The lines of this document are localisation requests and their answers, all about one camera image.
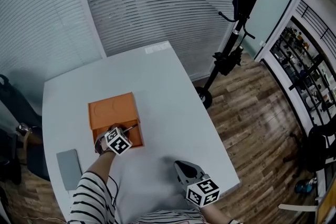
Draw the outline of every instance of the white table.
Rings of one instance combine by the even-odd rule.
[[[185,208],[173,168],[177,159],[199,165],[221,192],[239,183],[210,117],[166,41],[99,60],[45,83],[45,155],[66,219],[71,194],[64,188],[56,153],[75,148],[85,171],[98,157],[88,103],[127,92],[135,97],[145,147],[129,150],[112,164],[110,175],[120,188],[117,220],[127,223],[156,209]],[[113,195],[114,185],[108,186]]]

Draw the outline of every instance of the wooden floor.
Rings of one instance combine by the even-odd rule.
[[[278,209],[279,203],[313,205],[314,193],[297,195],[292,179],[297,164],[282,159],[295,152],[290,132],[300,135],[296,118],[281,89],[266,67],[243,55],[241,67],[228,76],[218,76],[211,87],[214,100],[208,109],[240,179],[240,185],[224,195],[217,206],[226,214],[247,223],[306,223],[308,214]],[[63,219],[50,183],[32,175],[23,166],[23,182],[2,186],[9,199],[13,223],[19,217]],[[303,172],[300,178],[311,178]],[[33,220],[33,223],[60,223]]]

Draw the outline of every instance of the open box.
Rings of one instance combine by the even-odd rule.
[[[126,129],[138,124],[129,131],[129,139],[133,143],[132,147],[143,146],[140,119],[132,92],[89,103],[88,107],[93,143],[99,134],[114,124],[120,124]]]

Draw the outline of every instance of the white label on table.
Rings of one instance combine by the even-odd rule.
[[[151,54],[153,52],[169,49],[171,47],[172,46],[169,43],[164,43],[164,44],[160,44],[160,45],[154,45],[154,46],[151,46],[151,47],[147,47],[147,48],[145,48],[145,51],[146,51],[147,54]]]

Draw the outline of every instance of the gray notebook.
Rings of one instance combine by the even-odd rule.
[[[57,153],[56,156],[65,189],[76,189],[82,177],[77,151],[63,151]]]

